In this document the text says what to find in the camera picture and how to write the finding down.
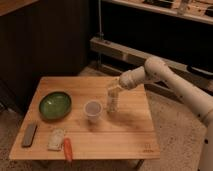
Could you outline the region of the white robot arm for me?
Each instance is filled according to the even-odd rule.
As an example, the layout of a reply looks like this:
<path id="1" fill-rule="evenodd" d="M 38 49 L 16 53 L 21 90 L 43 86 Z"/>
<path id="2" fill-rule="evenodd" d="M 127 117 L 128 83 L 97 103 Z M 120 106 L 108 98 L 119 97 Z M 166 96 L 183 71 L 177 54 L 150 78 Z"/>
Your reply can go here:
<path id="1" fill-rule="evenodd" d="M 198 171 L 213 171 L 213 96 L 174 73 L 159 57 L 149 57 L 143 66 L 128 70 L 107 86 L 107 112 L 117 111 L 119 93 L 140 84 L 164 82 L 207 127 Z"/>

